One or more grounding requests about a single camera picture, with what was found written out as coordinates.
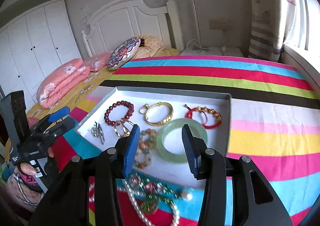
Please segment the left hand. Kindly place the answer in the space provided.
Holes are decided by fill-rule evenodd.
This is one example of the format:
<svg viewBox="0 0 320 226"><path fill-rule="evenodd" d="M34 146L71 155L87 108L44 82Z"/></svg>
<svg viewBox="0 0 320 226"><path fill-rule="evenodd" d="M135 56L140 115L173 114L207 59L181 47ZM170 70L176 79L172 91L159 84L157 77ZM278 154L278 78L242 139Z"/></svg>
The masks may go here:
<svg viewBox="0 0 320 226"><path fill-rule="evenodd" d="M53 153L53 150L52 148L48 148L48 155L53 158L54 157L54 153ZM31 166L31 164L28 164L27 162L22 162L20 163L20 169L21 171L26 174L26 175L29 175L29 176L35 176L37 174L35 168L33 168Z"/></svg>

